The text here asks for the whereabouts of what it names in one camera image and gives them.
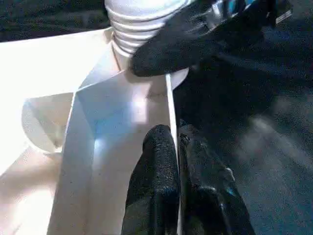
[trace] white cardboard box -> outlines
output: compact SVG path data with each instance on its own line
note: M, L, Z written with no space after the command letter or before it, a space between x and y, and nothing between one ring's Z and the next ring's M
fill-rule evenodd
M120 234L144 136L157 124L176 136L171 76L122 71L76 92L47 234Z

